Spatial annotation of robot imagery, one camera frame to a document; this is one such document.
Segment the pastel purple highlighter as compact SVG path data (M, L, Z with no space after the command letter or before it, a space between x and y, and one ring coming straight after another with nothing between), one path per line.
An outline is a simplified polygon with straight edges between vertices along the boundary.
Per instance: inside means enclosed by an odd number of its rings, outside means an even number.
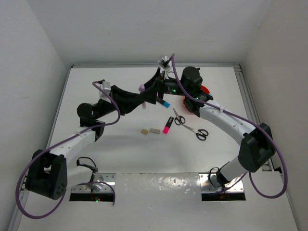
M141 95L141 99L143 100L142 102L142 108L143 109L146 109L146 101L144 99L144 92L145 92L145 86L143 84L141 84L139 86L139 92L140 92L140 95Z

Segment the blue cap black highlighter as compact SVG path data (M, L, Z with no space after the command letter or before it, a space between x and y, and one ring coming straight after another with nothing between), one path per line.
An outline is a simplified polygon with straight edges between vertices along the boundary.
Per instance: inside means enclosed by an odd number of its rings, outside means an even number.
M165 100L163 99L160 99L160 98L156 98L156 101L161 104L162 106L164 106L165 108L169 108L170 107L170 104L168 102L166 102Z

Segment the pink cap black highlighter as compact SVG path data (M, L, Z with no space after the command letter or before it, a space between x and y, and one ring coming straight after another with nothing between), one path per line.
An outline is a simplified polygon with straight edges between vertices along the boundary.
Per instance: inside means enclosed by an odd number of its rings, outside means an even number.
M173 121L174 121L174 117L170 116L168 121L167 121L167 123L165 124L164 129L163 129L163 133L164 134L167 134L169 132L170 127L171 127Z

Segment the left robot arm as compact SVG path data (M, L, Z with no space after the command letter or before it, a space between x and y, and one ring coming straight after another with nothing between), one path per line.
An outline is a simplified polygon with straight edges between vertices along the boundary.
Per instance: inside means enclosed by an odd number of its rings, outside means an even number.
M57 200L66 189L91 180L95 167L77 163L73 170L68 164L88 145L96 142L104 132L107 123L99 119L112 112L118 116L130 113L145 102L156 102L156 93L140 85L139 93L124 91L108 82L93 83L100 91L97 103L82 103L77 108L79 128L75 134L46 150L37 150L27 167L26 190Z

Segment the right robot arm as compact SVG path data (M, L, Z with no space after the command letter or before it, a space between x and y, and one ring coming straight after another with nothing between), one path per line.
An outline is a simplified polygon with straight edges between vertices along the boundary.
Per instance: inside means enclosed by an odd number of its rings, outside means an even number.
M169 69L158 70L154 77L140 85L140 93L156 100L162 99L164 94L183 95L183 103L189 112L216 125L240 146L238 156L210 177L214 187L222 188L242 174L256 172L275 154L270 127L264 123L254 125L223 109L211 94L203 90L199 68L184 68L181 78L168 77L170 72Z

